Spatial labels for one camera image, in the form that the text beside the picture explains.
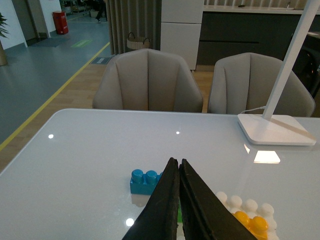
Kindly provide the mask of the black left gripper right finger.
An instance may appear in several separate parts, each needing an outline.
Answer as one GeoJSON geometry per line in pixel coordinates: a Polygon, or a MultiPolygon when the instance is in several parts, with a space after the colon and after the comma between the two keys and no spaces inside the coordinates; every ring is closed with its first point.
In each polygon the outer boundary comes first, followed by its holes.
{"type": "Polygon", "coordinates": [[[216,197],[191,164],[179,166],[179,198],[186,240],[255,240],[216,197]]]}

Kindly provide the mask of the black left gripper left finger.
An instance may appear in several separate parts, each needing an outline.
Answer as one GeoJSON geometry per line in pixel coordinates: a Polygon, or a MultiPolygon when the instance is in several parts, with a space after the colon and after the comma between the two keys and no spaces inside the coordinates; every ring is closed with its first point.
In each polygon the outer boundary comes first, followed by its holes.
{"type": "Polygon", "coordinates": [[[179,208],[178,161],[171,157],[143,211],[124,240],[175,240],[179,208]]]}

